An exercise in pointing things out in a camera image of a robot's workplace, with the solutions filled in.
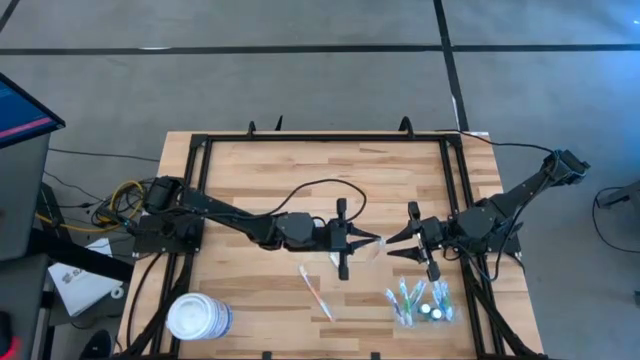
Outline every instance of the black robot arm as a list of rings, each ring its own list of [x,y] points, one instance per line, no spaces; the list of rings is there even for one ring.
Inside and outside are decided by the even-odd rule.
[[[503,194],[477,201],[471,208],[447,221],[436,217],[420,220],[415,202],[409,203],[409,222],[387,244],[418,236],[418,246],[391,251],[388,254],[427,264],[429,280],[440,277],[432,251],[453,247],[465,254],[483,254],[504,247],[505,238],[513,236],[520,225],[516,214],[538,194],[549,187],[577,184],[582,181],[589,164],[579,161],[570,151],[554,151],[544,159],[540,170]]]
[[[347,221],[347,201],[343,198],[337,200],[337,217],[325,226],[316,226],[309,213],[254,215],[185,186],[181,178],[164,176],[153,181],[143,208],[149,215],[143,216],[139,224],[117,219],[136,237],[188,241],[196,235],[198,220],[206,218],[246,234],[249,240],[265,250],[337,252],[340,254],[338,273],[341,280],[349,279],[347,256],[379,238]],[[365,239],[348,242],[349,235]]]

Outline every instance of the black stripe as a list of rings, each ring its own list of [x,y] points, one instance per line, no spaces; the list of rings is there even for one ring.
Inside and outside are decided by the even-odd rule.
[[[7,9],[4,11],[4,14],[0,17],[0,32],[2,32],[2,29],[7,25],[7,21],[9,21],[9,18],[13,15],[13,11],[16,9],[19,2],[20,0],[11,0],[9,6],[7,6]]]
[[[640,44],[454,45],[453,52],[640,51]]]
[[[462,90],[460,88],[460,79],[458,79],[458,71],[456,70],[456,61],[453,58],[451,39],[449,38],[449,29],[447,28],[447,19],[444,16],[444,7],[442,0],[433,0],[433,6],[438,19],[438,30],[440,31],[440,39],[442,40],[442,52],[444,54],[444,63],[447,66],[447,76],[449,78],[449,88],[451,95],[455,99],[455,110],[458,117],[458,128],[462,131],[469,131],[469,122],[467,121],[467,112],[464,110],[464,101],[462,100]]]
[[[399,53],[441,51],[440,45],[275,45],[169,48],[40,48],[0,49],[0,55],[198,55],[198,54],[313,54],[313,53]]]

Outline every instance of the gray floor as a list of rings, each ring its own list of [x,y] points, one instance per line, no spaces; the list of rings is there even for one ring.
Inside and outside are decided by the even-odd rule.
[[[634,1],[445,0],[454,44],[640,42]],[[0,11],[8,0],[0,0]],[[0,47],[162,47],[268,44],[438,43],[431,1],[21,0]],[[533,307],[545,350],[558,358],[637,359],[640,255],[601,243],[591,201],[638,180],[640,53],[456,54],[472,130],[498,141],[569,148],[592,164],[580,186],[550,190],[523,214]],[[421,54],[14,56],[0,71],[67,120],[52,146],[159,157],[168,130],[454,127],[443,57]],[[543,154],[496,149],[505,187]],[[98,194],[155,165],[51,153],[47,170]],[[54,184],[61,203],[84,201]],[[80,212],[68,212],[76,217]],[[599,212],[612,242],[640,248],[626,205]],[[117,321],[105,320],[110,330]],[[55,358],[72,359],[58,332]]]

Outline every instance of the wooden table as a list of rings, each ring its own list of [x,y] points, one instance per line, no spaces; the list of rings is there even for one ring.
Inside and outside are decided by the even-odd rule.
[[[183,176],[191,134],[168,133],[158,175]],[[472,138],[463,141],[474,198],[502,191],[491,146]],[[453,150],[450,153],[463,209]],[[198,167],[194,179],[198,178]],[[252,212],[266,212],[299,184],[321,178],[339,178],[362,187],[369,203],[355,223],[385,237],[406,225],[408,201],[419,202],[423,217],[444,219],[449,214],[437,143],[214,143],[206,193]],[[348,214],[362,201],[353,189],[328,183],[303,189],[284,210],[308,211],[328,219],[335,216],[338,197],[347,198]],[[414,243],[407,241],[387,249],[407,244]],[[457,319],[403,329],[394,324],[383,291],[387,287],[396,291],[401,276],[413,286],[425,278],[424,265],[384,254],[367,262],[365,248],[350,258],[351,278],[343,282],[326,253],[264,251],[243,234],[208,221],[190,289],[230,304],[234,324],[223,339],[182,342],[180,357],[259,358],[263,351],[272,351],[274,358],[369,358],[371,352],[380,352],[383,358],[475,358],[460,264],[444,260],[439,253],[434,256],[452,290]],[[157,309],[166,258],[164,255],[156,263],[141,290],[133,320],[134,337]],[[150,261],[138,261],[131,289],[138,287]],[[492,271],[494,263],[495,257],[490,256]],[[299,264],[307,268],[337,322],[324,316],[298,274]],[[500,278],[493,286],[498,308],[530,348],[542,351],[522,270],[509,258],[500,266]],[[125,314],[129,313],[132,293]],[[486,316],[480,312],[486,325]],[[125,344],[126,327],[127,316],[123,316],[121,344]],[[483,331],[491,351],[488,326],[483,326]],[[162,351],[168,351],[166,329],[164,335]]]

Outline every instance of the white cup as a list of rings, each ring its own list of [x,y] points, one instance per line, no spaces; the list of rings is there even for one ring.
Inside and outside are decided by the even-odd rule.
[[[167,328],[180,340],[206,340],[225,336],[233,323],[229,305],[200,293],[180,296],[171,305]]]

